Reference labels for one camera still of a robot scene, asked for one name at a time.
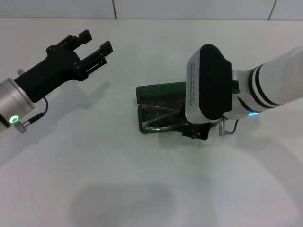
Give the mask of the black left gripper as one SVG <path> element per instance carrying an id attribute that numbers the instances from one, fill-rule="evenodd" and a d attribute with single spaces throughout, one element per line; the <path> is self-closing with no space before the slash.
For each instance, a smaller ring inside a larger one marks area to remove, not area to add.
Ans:
<path id="1" fill-rule="evenodd" d="M 68 35 L 57 46 L 50 46 L 47 57 L 15 79 L 34 103 L 69 80 L 84 81 L 87 76 L 107 63 L 106 57 L 113 52 L 109 41 L 98 50 L 80 60 L 75 49 L 92 40 L 89 30 L 79 36 Z"/>

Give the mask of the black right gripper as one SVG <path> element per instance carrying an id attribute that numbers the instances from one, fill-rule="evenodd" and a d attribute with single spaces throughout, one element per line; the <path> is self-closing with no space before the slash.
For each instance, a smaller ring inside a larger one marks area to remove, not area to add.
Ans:
<path id="1" fill-rule="evenodd" d="M 210 124 L 202 124 L 201 132 L 199 125 L 198 126 L 186 125 L 182 127 L 182 136 L 190 137 L 192 139 L 207 140 L 210 129 L 211 129 Z"/>

